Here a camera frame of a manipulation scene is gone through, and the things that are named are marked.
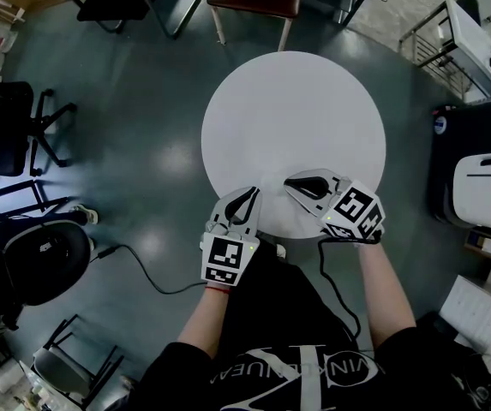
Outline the white table metal rack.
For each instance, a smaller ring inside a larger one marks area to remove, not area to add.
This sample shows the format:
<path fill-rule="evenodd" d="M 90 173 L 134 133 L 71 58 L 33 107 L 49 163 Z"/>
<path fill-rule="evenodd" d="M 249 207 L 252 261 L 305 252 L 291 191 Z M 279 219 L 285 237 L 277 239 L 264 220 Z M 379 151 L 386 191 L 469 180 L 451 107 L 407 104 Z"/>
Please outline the white table metal rack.
<path fill-rule="evenodd" d="M 465 103 L 491 99 L 491 37 L 454 0 L 404 33 L 398 52 Z"/>

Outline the person's black trousers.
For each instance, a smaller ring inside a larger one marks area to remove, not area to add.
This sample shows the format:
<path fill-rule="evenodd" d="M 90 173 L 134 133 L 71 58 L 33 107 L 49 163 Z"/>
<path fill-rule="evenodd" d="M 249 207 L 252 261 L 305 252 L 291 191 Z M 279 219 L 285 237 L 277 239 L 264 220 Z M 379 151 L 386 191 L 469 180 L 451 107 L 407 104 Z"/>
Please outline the person's black trousers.
<path fill-rule="evenodd" d="M 302 270 L 281 261 L 276 247 L 263 241 L 229 295 L 218 358 L 301 345 L 358 349 Z"/>

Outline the person's left forearm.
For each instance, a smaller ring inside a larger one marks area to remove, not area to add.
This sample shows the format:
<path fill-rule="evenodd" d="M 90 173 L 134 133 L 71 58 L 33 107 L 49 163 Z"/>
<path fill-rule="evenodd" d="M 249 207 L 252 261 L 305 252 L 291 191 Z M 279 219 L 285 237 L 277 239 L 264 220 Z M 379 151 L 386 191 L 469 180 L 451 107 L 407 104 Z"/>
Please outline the person's left forearm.
<path fill-rule="evenodd" d="M 196 347 L 214 359 L 219 349 L 230 291 L 227 286 L 207 285 L 177 341 Z"/>

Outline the grey chair black frame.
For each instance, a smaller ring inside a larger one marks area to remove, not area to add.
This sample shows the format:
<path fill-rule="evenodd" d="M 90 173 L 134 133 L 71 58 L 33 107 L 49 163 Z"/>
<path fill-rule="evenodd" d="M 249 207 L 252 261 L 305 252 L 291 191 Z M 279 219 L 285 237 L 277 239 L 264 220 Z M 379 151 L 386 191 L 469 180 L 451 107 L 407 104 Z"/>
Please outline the grey chair black frame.
<path fill-rule="evenodd" d="M 73 359 L 61 348 L 61 344 L 73 336 L 74 332 L 69 331 L 63 337 L 61 335 L 78 318 L 79 315 L 75 314 L 58 325 L 47 342 L 33 354 L 32 370 L 80 411 L 87 411 L 99 392 L 121 366 L 124 356 L 114 358 L 118 351 L 118 346 L 115 345 L 97 372 L 90 372 Z"/>

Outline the black round padded shell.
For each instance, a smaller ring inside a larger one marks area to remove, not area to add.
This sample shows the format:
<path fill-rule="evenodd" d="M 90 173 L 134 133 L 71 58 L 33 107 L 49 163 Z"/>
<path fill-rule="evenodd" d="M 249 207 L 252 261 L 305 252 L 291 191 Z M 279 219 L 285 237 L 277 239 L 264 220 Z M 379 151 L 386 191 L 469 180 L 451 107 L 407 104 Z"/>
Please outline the black round padded shell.
<path fill-rule="evenodd" d="M 3 253 L 19 302 L 39 306 L 69 290 L 87 270 L 86 232 L 70 221 L 33 226 L 12 238 Z"/>

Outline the large black white machine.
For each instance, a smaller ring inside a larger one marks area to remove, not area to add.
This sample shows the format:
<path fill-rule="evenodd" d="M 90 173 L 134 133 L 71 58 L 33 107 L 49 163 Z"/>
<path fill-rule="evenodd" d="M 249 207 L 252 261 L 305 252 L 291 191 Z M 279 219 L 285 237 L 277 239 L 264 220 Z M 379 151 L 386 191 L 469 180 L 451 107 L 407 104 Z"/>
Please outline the large black white machine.
<path fill-rule="evenodd" d="M 440 221 L 491 229 L 491 101 L 432 113 L 428 209 Z"/>

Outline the round white table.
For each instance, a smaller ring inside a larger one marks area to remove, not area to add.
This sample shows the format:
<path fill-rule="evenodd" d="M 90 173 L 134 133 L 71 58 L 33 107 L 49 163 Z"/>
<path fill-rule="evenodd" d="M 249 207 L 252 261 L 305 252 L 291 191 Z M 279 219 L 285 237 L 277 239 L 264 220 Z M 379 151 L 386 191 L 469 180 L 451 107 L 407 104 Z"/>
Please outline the round white table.
<path fill-rule="evenodd" d="M 354 75 L 324 57 L 282 51 L 254 58 L 222 81 L 204 115 L 201 151 L 218 195 L 259 188 L 260 230 L 301 240 L 317 237 L 320 227 L 285 192 L 285 179 L 328 169 L 375 190 L 386 136 Z"/>

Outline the black wheeled office chair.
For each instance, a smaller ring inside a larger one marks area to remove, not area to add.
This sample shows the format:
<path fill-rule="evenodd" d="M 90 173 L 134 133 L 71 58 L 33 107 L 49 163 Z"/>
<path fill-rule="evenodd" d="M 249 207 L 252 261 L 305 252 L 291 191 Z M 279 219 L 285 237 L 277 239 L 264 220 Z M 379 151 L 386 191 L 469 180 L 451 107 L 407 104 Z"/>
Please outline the black wheeled office chair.
<path fill-rule="evenodd" d="M 45 131 L 63 114 L 76 112 L 77 105 L 68 103 L 45 116 L 45 99 L 53 95 L 53 89 L 45 89 L 39 95 L 37 107 L 33 108 L 34 94 L 30 84 L 0 81 L 0 176 L 20 176 L 25 169 L 28 152 L 31 153 L 29 175 L 41 176 L 42 170 L 34 167 L 39 147 L 57 167 L 69 166 L 68 160 L 58 158 L 53 151 L 45 138 Z"/>

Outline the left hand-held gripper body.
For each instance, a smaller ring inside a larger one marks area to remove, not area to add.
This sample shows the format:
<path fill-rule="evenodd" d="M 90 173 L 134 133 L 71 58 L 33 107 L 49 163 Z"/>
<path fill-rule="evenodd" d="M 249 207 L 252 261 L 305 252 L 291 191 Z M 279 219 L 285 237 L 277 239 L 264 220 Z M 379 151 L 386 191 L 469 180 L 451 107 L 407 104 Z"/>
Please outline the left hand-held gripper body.
<path fill-rule="evenodd" d="M 258 248 L 256 227 L 210 222 L 201 238 L 201 278 L 237 286 Z"/>

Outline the white paper sheets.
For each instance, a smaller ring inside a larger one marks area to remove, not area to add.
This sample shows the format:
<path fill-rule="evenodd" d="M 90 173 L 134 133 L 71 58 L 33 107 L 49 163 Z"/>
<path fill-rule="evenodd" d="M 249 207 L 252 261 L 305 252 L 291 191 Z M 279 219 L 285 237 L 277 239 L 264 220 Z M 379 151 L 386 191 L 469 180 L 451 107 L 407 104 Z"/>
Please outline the white paper sheets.
<path fill-rule="evenodd" d="M 457 276 L 439 315 L 474 348 L 491 355 L 491 283 Z"/>

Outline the person's right forearm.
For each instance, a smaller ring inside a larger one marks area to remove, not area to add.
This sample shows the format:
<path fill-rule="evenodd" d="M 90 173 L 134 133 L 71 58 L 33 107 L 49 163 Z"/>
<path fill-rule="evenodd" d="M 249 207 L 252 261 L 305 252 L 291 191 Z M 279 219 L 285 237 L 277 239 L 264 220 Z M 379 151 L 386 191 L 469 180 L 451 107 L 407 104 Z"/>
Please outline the person's right forearm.
<path fill-rule="evenodd" d="M 357 247 L 370 336 L 377 349 L 396 333 L 413 328 L 416 321 L 404 289 L 383 246 Z"/>

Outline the person's black printed t-shirt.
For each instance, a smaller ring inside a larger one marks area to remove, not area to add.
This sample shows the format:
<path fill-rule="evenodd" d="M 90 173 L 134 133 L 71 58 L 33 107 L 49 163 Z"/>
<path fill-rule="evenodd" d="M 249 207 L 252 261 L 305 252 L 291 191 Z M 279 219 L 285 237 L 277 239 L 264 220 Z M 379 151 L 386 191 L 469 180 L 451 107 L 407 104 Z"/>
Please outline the person's black printed t-shirt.
<path fill-rule="evenodd" d="M 131 411 L 491 411 L 482 357 L 417 328 L 373 353 L 347 337 L 263 345 L 218 360 L 183 342 L 148 368 Z"/>

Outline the small wooden rack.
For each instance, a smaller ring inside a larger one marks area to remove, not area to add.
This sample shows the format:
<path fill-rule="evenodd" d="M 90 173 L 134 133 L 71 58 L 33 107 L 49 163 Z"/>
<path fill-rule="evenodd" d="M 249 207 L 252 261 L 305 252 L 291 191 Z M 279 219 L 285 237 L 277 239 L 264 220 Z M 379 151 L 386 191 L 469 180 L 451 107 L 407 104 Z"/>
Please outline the small wooden rack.
<path fill-rule="evenodd" d="M 15 24 L 17 21 L 24 23 L 25 10 L 14 5 L 0 3 L 0 20 Z"/>

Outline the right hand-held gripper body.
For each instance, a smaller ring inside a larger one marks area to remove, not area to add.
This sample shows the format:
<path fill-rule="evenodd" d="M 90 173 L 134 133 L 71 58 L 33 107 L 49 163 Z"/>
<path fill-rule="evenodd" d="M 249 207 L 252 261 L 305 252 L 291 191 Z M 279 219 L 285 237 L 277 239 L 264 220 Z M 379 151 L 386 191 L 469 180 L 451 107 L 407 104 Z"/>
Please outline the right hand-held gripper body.
<path fill-rule="evenodd" d="M 325 213 L 324 232 L 341 242 L 379 243 L 386 214 L 379 197 L 358 180 L 342 177 Z"/>

